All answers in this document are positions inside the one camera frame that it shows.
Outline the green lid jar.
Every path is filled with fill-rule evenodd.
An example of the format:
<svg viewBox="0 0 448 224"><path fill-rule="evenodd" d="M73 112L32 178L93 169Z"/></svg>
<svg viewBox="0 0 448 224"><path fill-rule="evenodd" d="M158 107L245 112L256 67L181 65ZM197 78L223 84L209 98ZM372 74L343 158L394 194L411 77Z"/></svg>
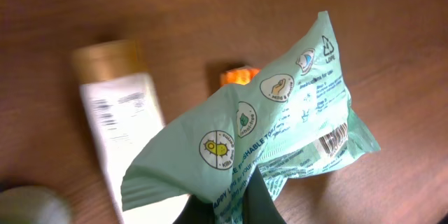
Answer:
<svg viewBox="0 0 448 224"><path fill-rule="evenodd" d="M71 224L67 201L56 192L26 185L1 192L1 224Z"/></svg>

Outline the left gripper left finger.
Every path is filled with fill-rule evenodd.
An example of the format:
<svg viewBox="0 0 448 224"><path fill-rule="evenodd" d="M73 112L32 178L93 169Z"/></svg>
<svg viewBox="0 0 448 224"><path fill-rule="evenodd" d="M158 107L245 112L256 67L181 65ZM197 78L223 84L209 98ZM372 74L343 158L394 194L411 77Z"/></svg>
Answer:
<svg viewBox="0 0 448 224"><path fill-rule="evenodd" d="M214 224L213 206L191 195L173 224Z"/></svg>

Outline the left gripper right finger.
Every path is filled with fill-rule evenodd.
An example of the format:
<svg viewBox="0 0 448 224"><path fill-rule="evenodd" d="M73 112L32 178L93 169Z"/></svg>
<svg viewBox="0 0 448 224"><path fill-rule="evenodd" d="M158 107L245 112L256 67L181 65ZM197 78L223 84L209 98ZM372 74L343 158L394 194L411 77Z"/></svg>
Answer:
<svg viewBox="0 0 448 224"><path fill-rule="evenodd" d="M243 198L243 224L286 224L274 205L258 167Z"/></svg>

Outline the mint green wipes packet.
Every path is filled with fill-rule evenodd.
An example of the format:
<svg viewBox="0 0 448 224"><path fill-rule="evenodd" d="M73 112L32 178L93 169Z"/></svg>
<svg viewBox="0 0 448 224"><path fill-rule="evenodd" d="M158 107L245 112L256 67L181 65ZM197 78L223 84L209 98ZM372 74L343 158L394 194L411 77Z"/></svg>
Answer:
<svg viewBox="0 0 448 224"><path fill-rule="evenodd" d="M217 223L243 221L255 171L275 199L288 179L333 172L379 144L351 107L329 14L245 85L227 84L155 135L122 180L129 211L190 194Z"/></svg>

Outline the white tube brown cap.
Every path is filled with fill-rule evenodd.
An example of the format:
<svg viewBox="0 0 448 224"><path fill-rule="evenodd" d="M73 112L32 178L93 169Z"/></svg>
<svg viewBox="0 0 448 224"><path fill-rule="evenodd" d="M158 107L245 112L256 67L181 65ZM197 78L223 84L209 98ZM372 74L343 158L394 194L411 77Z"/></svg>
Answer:
<svg viewBox="0 0 448 224"><path fill-rule="evenodd" d="M79 48L73 52L73 68L119 222L173 223L186 205L187 195L122 209L120 187L127 168L165 126L153 80L136 43L118 40Z"/></svg>

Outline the small orange carton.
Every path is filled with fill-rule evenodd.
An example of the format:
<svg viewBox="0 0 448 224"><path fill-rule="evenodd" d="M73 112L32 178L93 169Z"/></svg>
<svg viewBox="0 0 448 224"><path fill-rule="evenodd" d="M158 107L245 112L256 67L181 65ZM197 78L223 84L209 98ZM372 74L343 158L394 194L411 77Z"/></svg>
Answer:
<svg viewBox="0 0 448 224"><path fill-rule="evenodd" d="M243 66L223 72L220 75L220 86L227 84L246 85L260 72L260 69Z"/></svg>

